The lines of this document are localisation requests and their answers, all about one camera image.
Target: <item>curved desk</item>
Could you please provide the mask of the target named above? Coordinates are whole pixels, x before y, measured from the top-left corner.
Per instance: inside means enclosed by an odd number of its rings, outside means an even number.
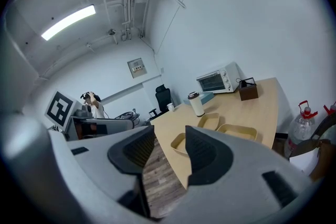
[[[275,78],[257,81],[258,99],[241,101],[239,92],[216,94],[203,105],[205,113],[218,112],[220,125],[224,123],[253,127],[258,131],[257,141],[272,148],[278,119],[278,93]],[[174,112],[167,112],[151,123],[162,150],[175,174],[187,188],[191,174],[190,159],[175,152],[170,143],[185,126],[197,126],[198,118],[192,107],[180,104]]]

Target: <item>beige tray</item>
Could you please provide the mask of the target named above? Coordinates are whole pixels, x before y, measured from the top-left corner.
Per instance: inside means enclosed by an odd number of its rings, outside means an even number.
[[[185,133],[179,134],[171,143],[170,146],[179,154],[188,156],[185,150]]]
[[[204,114],[197,127],[216,130],[219,127],[219,113]]]
[[[223,124],[217,129],[217,131],[253,141],[257,139],[258,134],[257,130],[254,128],[231,124]]]

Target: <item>wooden floor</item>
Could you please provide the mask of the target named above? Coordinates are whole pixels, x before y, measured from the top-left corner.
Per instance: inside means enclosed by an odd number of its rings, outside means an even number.
[[[283,156],[285,140],[275,139],[272,149]],[[186,190],[172,170],[155,139],[154,150],[143,171],[143,184],[151,217],[166,217],[181,201]]]

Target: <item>white mug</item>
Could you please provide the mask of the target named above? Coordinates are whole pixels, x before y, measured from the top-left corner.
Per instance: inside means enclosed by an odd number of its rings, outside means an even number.
[[[169,111],[174,111],[175,110],[175,107],[174,107],[173,103],[168,104],[167,108],[169,109]]]

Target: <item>ceiling light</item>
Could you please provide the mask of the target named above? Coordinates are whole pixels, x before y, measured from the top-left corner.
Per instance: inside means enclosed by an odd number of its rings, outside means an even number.
[[[68,17],[64,18],[63,20],[60,20],[58,23],[54,24],[53,26],[51,26],[47,31],[45,31],[42,34],[42,37],[45,40],[49,40],[51,37],[53,37],[55,34],[57,34],[58,32],[62,31],[64,28],[66,28],[69,25],[72,25],[73,23],[88,17],[92,14],[95,14],[95,7],[93,5],[88,6],[86,8],[83,8],[71,15],[69,15]]]

